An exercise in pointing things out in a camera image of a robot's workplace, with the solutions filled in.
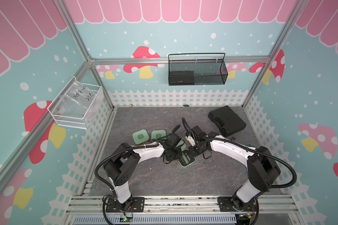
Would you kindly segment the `front aluminium rail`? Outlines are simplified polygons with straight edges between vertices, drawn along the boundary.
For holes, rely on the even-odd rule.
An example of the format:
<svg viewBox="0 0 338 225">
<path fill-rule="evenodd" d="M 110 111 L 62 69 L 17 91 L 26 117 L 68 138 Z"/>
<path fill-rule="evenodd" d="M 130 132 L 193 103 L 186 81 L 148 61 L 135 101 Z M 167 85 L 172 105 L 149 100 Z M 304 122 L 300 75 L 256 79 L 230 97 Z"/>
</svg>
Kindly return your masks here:
<svg viewBox="0 0 338 225">
<path fill-rule="evenodd" d="M 289 195 L 263 195 L 251 201 L 240 211 L 235 210 L 231 197 L 220 196 L 143 196 L 132 201 L 128 214 L 201 214 L 201 213 L 253 213 L 295 214 L 299 210 Z"/>
</svg>

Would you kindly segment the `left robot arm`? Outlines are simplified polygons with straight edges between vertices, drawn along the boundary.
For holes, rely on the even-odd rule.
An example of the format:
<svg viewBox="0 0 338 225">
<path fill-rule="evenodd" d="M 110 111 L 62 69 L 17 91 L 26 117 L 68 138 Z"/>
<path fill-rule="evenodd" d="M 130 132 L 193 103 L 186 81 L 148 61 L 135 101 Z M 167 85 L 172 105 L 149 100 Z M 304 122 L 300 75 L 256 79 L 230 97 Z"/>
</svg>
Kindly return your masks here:
<svg viewBox="0 0 338 225">
<path fill-rule="evenodd" d="M 95 177 L 106 184 L 112 195 L 103 197 L 103 206 L 122 212 L 128 211 L 133 205 L 133 197 L 129 189 L 129 179 L 137 165 L 152 158 L 162 158 L 169 164 L 182 156 L 182 139 L 171 132 L 169 135 L 154 139 L 149 144 L 130 146 L 122 143 L 112 155 L 102 160 L 95 168 Z"/>
</svg>

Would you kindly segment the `black box in basket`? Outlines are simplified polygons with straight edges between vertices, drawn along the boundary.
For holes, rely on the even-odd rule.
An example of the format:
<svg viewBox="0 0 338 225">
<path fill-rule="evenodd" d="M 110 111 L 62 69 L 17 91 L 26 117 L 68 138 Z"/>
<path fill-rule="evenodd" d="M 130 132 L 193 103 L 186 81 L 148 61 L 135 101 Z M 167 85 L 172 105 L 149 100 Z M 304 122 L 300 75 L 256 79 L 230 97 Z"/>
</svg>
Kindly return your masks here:
<svg viewBox="0 0 338 225">
<path fill-rule="evenodd" d="M 193 71 L 171 71 L 169 72 L 169 86 L 194 85 Z"/>
</svg>

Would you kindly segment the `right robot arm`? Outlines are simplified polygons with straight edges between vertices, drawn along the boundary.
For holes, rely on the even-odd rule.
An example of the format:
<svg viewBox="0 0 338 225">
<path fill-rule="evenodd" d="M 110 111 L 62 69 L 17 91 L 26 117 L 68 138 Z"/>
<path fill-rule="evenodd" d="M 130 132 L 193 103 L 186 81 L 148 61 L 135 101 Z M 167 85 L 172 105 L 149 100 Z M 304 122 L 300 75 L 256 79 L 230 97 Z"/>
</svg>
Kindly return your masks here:
<svg viewBox="0 0 338 225">
<path fill-rule="evenodd" d="M 243 211 L 250 201 L 274 188 L 286 188 L 297 181 L 297 173 L 289 163 L 273 156 L 264 146 L 249 147 L 229 140 L 216 132 L 206 134 L 198 126 L 185 128 L 186 140 L 195 152 L 215 151 L 229 156 L 243 164 L 248 173 L 247 181 L 236 190 L 230 204 L 236 211 Z M 281 174 L 278 163 L 284 165 L 292 174 L 292 179 L 285 184 L 275 185 Z"/>
</svg>

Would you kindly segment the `green case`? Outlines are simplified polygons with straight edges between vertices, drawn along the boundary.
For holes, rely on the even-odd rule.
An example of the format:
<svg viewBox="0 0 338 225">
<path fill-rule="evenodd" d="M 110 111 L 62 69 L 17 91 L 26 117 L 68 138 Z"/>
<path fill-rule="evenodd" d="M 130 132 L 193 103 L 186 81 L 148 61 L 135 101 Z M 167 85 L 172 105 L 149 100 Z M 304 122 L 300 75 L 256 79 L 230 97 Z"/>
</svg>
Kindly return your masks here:
<svg viewBox="0 0 338 225">
<path fill-rule="evenodd" d="M 136 145 L 142 145 L 150 141 L 149 134 L 145 129 L 134 132 L 132 138 Z"/>
<path fill-rule="evenodd" d="M 165 130 L 154 130 L 154 131 L 151 132 L 151 140 L 160 139 L 164 136 L 166 136 Z"/>
<path fill-rule="evenodd" d="M 190 150 L 187 148 L 187 146 L 186 146 L 186 144 L 183 140 L 181 140 L 177 144 L 177 147 L 180 147 L 180 149 L 182 151 L 182 156 L 178 159 L 178 162 L 182 167 L 187 167 L 190 164 L 195 162 L 195 157 L 190 152 Z"/>
</svg>

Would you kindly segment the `black plastic tool case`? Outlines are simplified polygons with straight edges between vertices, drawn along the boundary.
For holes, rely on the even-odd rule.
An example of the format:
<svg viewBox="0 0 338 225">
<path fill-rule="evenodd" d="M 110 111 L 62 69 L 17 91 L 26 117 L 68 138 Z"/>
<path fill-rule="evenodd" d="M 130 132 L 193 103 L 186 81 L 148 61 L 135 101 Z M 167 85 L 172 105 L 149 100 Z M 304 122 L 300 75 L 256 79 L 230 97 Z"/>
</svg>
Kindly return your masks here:
<svg viewBox="0 0 338 225">
<path fill-rule="evenodd" d="M 229 106 L 224 106 L 209 112 L 208 118 L 215 123 L 224 137 L 240 132 L 247 126 Z"/>
</svg>

